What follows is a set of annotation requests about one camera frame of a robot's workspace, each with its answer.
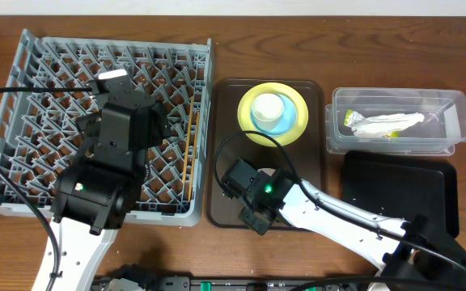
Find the wooden chopstick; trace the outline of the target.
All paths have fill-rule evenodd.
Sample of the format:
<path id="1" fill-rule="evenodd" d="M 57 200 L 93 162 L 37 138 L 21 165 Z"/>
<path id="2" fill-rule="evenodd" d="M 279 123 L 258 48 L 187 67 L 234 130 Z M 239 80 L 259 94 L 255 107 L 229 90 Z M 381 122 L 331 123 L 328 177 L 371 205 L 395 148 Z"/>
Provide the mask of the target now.
<path id="1" fill-rule="evenodd" d="M 189 118 L 187 122 L 187 131 L 186 131 L 186 140 L 185 140 L 185 151 L 184 151 L 184 168 L 182 174 L 182 184 L 183 184 L 183 198 L 184 198 L 184 190 L 186 184 L 186 175 L 187 175 L 187 167 L 188 167 L 188 159 L 189 159 L 189 142 L 191 136 L 191 128 L 193 122 L 193 105 L 194 105 L 194 96 L 191 97 L 190 102 L 190 109 L 189 109 Z"/>
<path id="2" fill-rule="evenodd" d="M 198 128 L 200 124 L 200 112 L 197 113 L 197 120 L 196 120 L 196 128 L 193 137 L 193 153 L 192 153 L 192 162 L 191 162 L 191 171 L 190 171 L 190 179 L 189 179 L 189 194 L 188 199 L 191 202 L 193 197 L 193 176 L 195 171 L 195 163 L 196 163 L 196 156 L 197 156 L 197 138 L 198 138 Z"/>

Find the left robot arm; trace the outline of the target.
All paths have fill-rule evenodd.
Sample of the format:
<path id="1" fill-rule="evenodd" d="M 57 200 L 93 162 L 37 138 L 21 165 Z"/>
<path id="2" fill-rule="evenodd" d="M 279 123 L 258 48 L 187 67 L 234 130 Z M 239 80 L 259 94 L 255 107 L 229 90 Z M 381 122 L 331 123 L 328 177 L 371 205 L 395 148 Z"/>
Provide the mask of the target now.
<path id="1" fill-rule="evenodd" d="M 88 290 L 147 178 L 148 149 L 169 137 L 162 102 L 107 102 L 75 121 L 83 144 L 57 177 L 34 290 Z"/>

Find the yellow green wrapper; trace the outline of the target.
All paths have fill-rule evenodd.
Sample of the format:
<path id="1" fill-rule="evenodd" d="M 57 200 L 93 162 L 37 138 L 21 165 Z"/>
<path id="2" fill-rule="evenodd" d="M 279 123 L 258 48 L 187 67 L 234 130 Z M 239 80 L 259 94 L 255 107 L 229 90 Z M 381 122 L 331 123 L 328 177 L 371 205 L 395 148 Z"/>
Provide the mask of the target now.
<path id="1" fill-rule="evenodd" d="M 365 116 L 363 116 L 359 112 L 348 110 L 345 114 L 343 125 L 349 128 L 353 128 L 357 123 L 361 122 L 364 119 L 365 119 Z M 380 135 L 380 137 L 399 137 L 399 136 L 400 136 L 399 131 Z"/>

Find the white paper napkin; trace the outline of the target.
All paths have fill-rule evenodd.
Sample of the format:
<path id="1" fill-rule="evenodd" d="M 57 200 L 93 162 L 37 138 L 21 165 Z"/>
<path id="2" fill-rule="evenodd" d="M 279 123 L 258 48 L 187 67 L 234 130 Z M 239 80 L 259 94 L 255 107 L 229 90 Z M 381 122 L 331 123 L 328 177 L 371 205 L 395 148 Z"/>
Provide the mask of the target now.
<path id="1" fill-rule="evenodd" d="M 366 117 L 350 126 L 355 137 L 377 138 L 386 137 L 395 132 L 406 130 L 421 123 L 424 116 L 415 112 L 412 114 L 397 113 L 392 115 Z"/>

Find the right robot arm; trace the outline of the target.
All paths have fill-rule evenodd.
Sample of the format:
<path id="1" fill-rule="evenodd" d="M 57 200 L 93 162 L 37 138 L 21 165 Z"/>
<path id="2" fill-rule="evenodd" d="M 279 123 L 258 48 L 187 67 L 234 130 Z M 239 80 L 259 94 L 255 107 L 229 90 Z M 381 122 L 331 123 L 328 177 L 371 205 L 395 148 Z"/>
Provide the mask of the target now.
<path id="1" fill-rule="evenodd" d="M 277 219 L 320 234 L 360 255 L 375 276 L 317 281 L 317 287 L 360 284 L 370 290 L 466 290 L 466 250 L 424 216 L 413 221 L 370 213 L 333 198 L 295 173 L 241 171 L 224 188 L 244 203 L 246 225 L 263 235 Z"/>

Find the white bowl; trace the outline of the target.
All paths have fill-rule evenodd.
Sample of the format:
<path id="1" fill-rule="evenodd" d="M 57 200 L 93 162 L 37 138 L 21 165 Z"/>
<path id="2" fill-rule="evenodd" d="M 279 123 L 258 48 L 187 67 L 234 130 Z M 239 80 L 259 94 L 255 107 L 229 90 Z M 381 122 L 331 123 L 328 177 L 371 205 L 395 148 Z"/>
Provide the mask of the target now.
<path id="1" fill-rule="evenodd" d="M 265 174 L 271 176 L 275 170 L 273 168 L 261 168 L 260 171 L 263 171 Z"/>

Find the white cup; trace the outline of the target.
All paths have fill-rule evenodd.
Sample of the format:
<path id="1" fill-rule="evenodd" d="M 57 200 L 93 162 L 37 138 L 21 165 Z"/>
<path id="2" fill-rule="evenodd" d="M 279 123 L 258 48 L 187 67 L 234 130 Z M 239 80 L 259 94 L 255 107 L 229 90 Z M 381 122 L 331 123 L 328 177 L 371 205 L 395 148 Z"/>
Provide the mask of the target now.
<path id="1" fill-rule="evenodd" d="M 265 93 L 253 100 L 251 111 L 259 128 L 271 130 L 278 124 L 284 104 L 278 95 Z"/>

